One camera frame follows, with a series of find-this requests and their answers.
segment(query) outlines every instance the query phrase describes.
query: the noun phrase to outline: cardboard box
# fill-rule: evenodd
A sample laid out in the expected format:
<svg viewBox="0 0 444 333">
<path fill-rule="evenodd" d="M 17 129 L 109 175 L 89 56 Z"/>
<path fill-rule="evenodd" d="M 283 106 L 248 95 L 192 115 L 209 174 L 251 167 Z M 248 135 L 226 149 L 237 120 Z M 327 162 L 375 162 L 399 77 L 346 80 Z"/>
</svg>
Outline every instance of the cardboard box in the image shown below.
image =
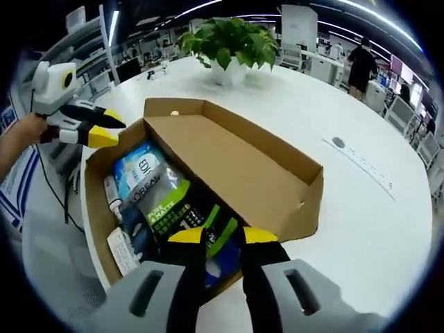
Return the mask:
<svg viewBox="0 0 444 333">
<path fill-rule="evenodd" d="M 179 115 L 171 116 L 173 111 Z M 121 274 L 107 244 L 117 221 L 108 208 L 103 179 L 111 174 L 115 160 L 147 139 L 157 142 L 185 174 L 200 178 L 252 227 L 270 230 L 280 241 L 316 232 L 323 193 L 321 165 L 208 101 L 147 99 L 144 118 L 120 134 L 119 145 L 101 148 L 87 161 L 89 223 L 110 284 Z"/>
</svg>

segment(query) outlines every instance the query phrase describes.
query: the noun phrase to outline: cable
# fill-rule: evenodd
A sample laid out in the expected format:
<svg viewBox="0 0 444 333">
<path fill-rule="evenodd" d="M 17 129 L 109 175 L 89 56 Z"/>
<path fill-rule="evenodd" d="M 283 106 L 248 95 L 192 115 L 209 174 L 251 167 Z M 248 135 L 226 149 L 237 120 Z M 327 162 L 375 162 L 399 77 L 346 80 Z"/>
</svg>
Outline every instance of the cable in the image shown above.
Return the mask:
<svg viewBox="0 0 444 333">
<path fill-rule="evenodd" d="M 31 92 L 31 106 L 30 106 L 30 112 L 33 111 L 33 101 L 34 101 L 34 89 Z M 40 165 L 42 165 L 42 170 L 43 170 L 43 176 L 44 179 L 46 180 L 46 183 L 48 184 L 49 189 L 53 192 L 55 198 L 57 199 L 58 203 L 62 206 L 63 210 L 65 211 L 65 214 L 67 214 L 67 216 L 71 219 L 72 223 L 74 224 L 74 226 L 83 234 L 85 234 L 84 229 L 82 229 L 81 227 L 78 226 L 78 224 L 75 222 L 75 220 L 72 218 L 71 214 L 67 211 L 67 209 L 65 208 L 65 205 L 63 205 L 62 201 L 60 200 L 60 198 L 58 197 L 56 191 L 54 190 L 54 188 L 52 187 L 51 183 L 49 182 L 48 179 L 48 175 L 46 174 L 46 169 L 44 168 L 44 164 L 43 164 L 43 159 L 42 156 L 40 154 L 40 149 L 38 147 L 38 145 L 34 145 L 34 147 L 37 149 L 37 154 L 39 156 L 39 160 L 40 160 Z"/>
</svg>

